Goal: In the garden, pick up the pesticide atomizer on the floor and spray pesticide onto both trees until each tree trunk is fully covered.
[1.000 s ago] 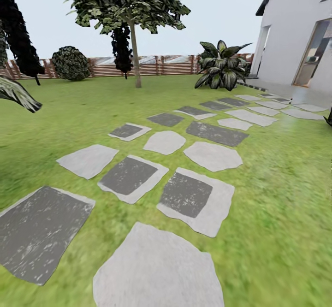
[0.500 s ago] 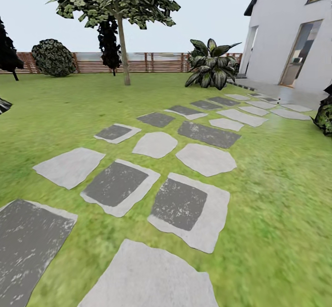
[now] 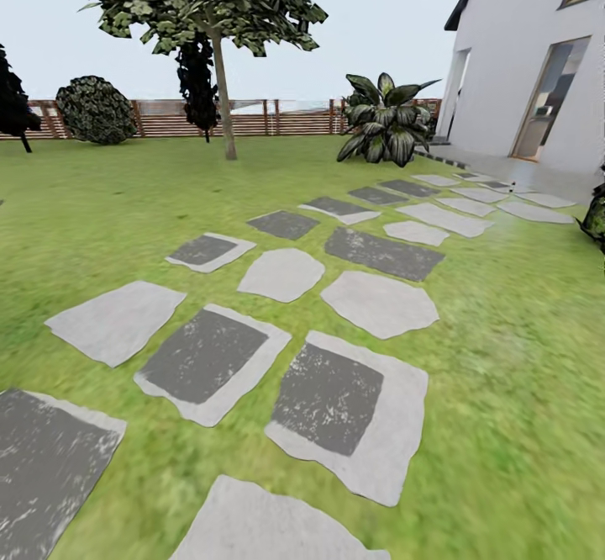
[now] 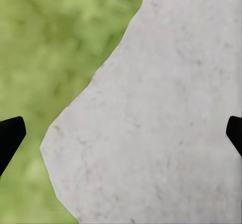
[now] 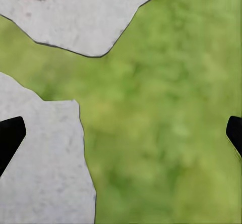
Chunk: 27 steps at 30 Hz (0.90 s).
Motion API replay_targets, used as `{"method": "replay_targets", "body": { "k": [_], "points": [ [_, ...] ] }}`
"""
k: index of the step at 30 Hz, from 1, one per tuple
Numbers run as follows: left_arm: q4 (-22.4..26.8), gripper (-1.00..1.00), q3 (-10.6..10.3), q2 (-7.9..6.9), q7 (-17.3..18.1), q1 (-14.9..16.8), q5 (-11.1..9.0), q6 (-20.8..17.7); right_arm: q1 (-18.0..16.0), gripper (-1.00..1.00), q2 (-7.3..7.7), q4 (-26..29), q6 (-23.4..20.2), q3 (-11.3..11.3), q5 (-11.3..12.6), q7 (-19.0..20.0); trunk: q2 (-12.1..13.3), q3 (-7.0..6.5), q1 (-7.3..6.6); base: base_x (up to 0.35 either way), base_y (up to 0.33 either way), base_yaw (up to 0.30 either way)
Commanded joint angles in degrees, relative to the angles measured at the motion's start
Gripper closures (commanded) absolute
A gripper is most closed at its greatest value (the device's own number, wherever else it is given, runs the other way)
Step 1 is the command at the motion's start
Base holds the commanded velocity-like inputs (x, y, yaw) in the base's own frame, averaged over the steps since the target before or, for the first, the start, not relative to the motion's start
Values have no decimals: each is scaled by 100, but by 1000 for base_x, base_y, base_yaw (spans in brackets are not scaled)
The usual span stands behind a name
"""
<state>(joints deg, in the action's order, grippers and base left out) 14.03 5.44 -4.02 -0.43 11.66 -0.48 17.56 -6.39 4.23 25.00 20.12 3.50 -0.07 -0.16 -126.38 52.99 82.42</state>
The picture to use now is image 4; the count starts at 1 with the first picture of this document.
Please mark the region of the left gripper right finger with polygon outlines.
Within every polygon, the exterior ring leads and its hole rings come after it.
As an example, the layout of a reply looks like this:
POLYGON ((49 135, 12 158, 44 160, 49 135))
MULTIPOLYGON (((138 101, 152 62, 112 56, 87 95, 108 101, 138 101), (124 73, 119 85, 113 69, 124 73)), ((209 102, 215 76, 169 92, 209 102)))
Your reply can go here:
POLYGON ((231 116, 227 123, 226 134, 242 157, 242 118, 231 116))

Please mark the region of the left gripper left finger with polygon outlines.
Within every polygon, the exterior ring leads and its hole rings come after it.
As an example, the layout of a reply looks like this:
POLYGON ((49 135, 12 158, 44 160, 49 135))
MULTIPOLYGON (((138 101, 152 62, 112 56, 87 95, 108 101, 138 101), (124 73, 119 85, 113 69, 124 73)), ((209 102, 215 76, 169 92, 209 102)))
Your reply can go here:
POLYGON ((26 136, 23 117, 10 118, 0 122, 0 176, 16 153, 26 136))

